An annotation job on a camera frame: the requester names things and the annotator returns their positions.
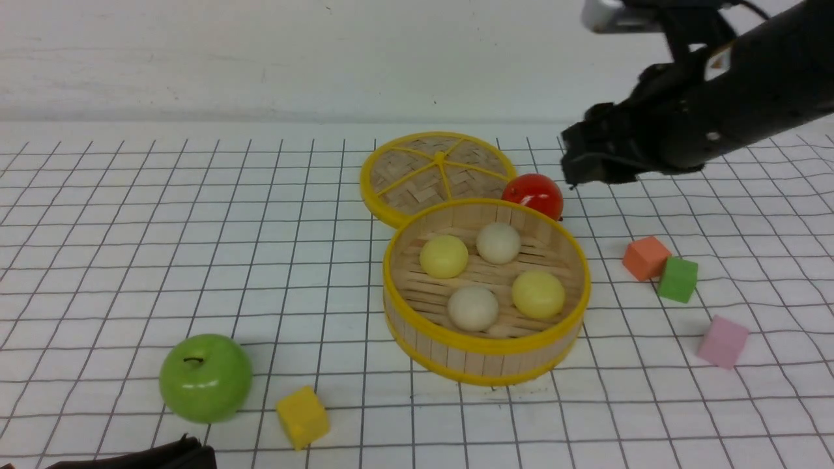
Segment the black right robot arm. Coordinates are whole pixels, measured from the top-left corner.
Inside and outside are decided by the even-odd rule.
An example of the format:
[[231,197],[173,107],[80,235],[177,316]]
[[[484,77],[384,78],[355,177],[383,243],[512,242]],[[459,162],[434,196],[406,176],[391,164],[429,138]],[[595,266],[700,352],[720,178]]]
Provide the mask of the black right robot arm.
[[561,134],[566,184],[626,184],[696,173],[721,155],[832,114],[833,3],[801,1],[739,35],[732,1],[587,1],[599,35],[665,36],[671,62],[647,66],[622,103],[595,104]]

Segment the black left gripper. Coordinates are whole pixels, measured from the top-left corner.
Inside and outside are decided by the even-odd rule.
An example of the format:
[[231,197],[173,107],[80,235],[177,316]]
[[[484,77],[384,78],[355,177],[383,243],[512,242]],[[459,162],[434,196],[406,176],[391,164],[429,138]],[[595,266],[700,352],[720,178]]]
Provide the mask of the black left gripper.
[[59,461],[51,468],[216,468],[215,451],[195,436],[117,457],[89,461]]

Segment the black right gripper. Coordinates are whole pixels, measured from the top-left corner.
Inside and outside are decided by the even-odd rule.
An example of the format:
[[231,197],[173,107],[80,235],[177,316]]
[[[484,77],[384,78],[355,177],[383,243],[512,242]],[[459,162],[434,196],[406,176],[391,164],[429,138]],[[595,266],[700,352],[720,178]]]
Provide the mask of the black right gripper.
[[691,173],[743,146],[726,87],[732,47],[687,50],[641,72],[625,101],[595,104],[561,133],[561,169],[572,189],[625,184],[640,173]]

